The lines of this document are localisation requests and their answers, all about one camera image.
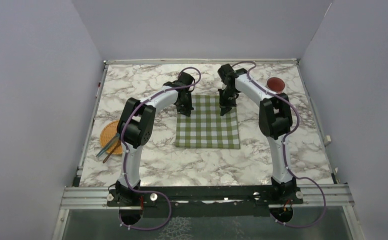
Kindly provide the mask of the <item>pink ceramic mug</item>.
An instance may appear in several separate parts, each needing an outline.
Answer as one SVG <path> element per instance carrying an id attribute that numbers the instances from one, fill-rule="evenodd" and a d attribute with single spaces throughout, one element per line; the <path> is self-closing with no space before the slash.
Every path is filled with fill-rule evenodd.
<path id="1" fill-rule="evenodd" d="M 281 94 L 285 89 L 285 82 L 281 78 L 270 77 L 266 82 L 266 86 L 269 90 Z"/>

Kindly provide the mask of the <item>green white checkered cloth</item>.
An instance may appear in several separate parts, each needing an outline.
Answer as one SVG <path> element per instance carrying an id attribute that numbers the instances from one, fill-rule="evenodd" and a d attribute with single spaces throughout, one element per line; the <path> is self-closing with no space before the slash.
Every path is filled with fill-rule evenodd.
<path id="1" fill-rule="evenodd" d="M 175 147 L 240 149 L 236 109 L 221 116 L 217 95 L 193 95 L 192 104 L 190 116 L 177 116 Z"/>

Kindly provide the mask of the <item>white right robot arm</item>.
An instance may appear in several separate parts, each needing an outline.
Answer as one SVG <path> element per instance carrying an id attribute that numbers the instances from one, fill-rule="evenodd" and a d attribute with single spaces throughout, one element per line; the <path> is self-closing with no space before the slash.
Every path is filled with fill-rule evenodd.
<path id="1" fill-rule="evenodd" d="M 296 180 L 290 173 L 288 151 L 287 138 L 293 125 L 288 96 L 266 89 L 254 81 L 244 68 L 234 69 L 230 64 L 225 64 L 217 72 L 224 84 L 219 89 L 221 116 L 236 107 L 240 93 L 259 107 L 258 126 L 268 140 L 272 160 L 272 188 L 269 196 L 278 204 L 285 202 L 296 189 Z"/>

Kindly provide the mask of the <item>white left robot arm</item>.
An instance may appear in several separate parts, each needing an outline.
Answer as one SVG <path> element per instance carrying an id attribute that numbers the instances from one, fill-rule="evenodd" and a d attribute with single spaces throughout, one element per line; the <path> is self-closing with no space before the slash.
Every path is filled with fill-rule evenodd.
<path id="1" fill-rule="evenodd" d="M 142 150 L 153 133 L 156 114 L 175 105 L 178 113 L 189 116 L 193 110 L 189 88 L 194 84 L 194 78 L 182 71 L 175 81 L 166 82 L 156 93 L 127 100 L 117 126 L 123 157 L 121 173 L 115 184 L 115 197 L 126 205 L 135 204 L 139 198 Z"/>

